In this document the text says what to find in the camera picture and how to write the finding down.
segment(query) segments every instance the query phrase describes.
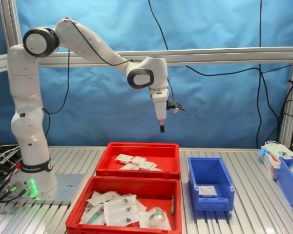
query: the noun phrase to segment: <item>blue backdrop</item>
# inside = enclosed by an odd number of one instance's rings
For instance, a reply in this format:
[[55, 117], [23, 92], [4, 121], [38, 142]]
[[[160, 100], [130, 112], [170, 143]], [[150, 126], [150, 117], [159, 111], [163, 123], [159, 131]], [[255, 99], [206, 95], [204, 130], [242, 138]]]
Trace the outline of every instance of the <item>blue backdrop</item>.
[[[255, 47], [259, 44], [259, 0], [165, 1], [152, 7], [170, 49]], [[102, 37], [116, 51], [163, 50], [165, 45], [147, 0], [17, 1], [21, 32], [54, 27], [70, 16]], [[0, 47], [2, 47], [2, 29]], [[262, 46], [293, 46], [293, 0], [263, 1]], [[263, 64], [262, 70], [286, 64]], [[202, 73], [226, 73], [257, 66], [193, 66]], [[44, 107], [58, 110], [66, 92], [67, 69], [41, 68]], [[290, 67], [264, 74], [270, 103], [280, 112]], [[186, 111], [167, 115], [166, 132], [148, 90], [130, 88], [113, 68], [71, 68], [70, 91], [61, 112], [51, 116], [49, 145], [107, 145], [111, 141], [172, 142], [181, 147], [254, 148], [259, 117], [258, 72], [203, 77], [186, 67], [169, 67], [175, 98]], [[260, 143], [276, 127], [262, 86]], [[0, 73], [0, 144], [15, 142], [10, 130], [14, 114], [6, 73]], [[45, 115], [44, 128], [48, 118]]]

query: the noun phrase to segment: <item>metal workbench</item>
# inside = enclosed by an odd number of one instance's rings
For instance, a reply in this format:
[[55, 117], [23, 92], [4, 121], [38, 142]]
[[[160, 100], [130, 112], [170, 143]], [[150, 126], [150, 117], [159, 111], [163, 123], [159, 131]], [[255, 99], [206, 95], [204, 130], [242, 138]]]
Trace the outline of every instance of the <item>metal workbench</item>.
[[[85, 174], [73, 204], [95, 167], [104, 147], [50, 147], [57, 173]], [[232, 212], [196, 212], [188, 190], [187, 157], [221, 157], [235, 186]], [[180, 149], [184, 234], [293, 234], [293, 208], [279, 185], [270, 179], [256, 150]], [[7, 203], [0, 211], [0, 234], [64, 234], [72, 205]]]

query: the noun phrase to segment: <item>green led light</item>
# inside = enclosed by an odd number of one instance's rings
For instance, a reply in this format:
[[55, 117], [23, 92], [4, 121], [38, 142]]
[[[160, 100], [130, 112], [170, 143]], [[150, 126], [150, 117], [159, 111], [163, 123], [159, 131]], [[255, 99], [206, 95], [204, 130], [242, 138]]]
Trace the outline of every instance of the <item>green led light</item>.
[[36, 196], [38, 194], [38, 190], [36, 188], [36, 184], [35, 184], [34, 179], [30, 179], [30, 182], [31, 182], [31, 186], [33, 187], [33, 190], [34, 190], [34, 192], [31, 194], [31, 196]]

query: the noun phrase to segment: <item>small blue bin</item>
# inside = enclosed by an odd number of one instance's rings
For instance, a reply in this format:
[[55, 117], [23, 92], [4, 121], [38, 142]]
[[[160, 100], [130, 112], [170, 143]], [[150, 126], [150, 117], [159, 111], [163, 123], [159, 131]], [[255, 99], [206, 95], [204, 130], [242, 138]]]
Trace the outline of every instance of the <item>small blue bin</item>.
[[293, 157], [292, 159], [283, 159], [280, 157], [280, 161], [278, 183], [289, 204], [293, 207], [293, 173], [289, 169], [289, 166], [293, 163]]
[[[192, 206], [203, 211], [232, 211], [234, 186], [220, 157], [189, 157]], [[214, 186], [217, 196], [204, 197], [199, 186]]]

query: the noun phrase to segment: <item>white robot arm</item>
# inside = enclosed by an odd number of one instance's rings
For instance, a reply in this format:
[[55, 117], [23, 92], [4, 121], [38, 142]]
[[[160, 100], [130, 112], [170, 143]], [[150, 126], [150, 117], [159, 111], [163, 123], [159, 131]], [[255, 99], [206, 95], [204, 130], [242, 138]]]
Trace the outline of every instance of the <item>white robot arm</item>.
[[54, 29], [38, 27], [29, 30], [23, 43], [8, 51], [8, 76], [16, 107], [11, 129], [22, 154], [21, 170], [12, 176], [11, 184], [26, 184], [30, 188], [27, 197], [47, 193], [57, 185], [42, 129], [38, 58], [49, 56], [58, 47], [65, 47], [87, 60], [100, 58], [122, 72], [135, 89], [149, 87], [161, 132], [164, 132], [167, 109], [177, 110], [176, 106], [167, 105], [167, 64], [162, 57], [147, 57], [141, 63], [128, 61], [109, 48], [98, 35], [71, 18], [60, 20]]

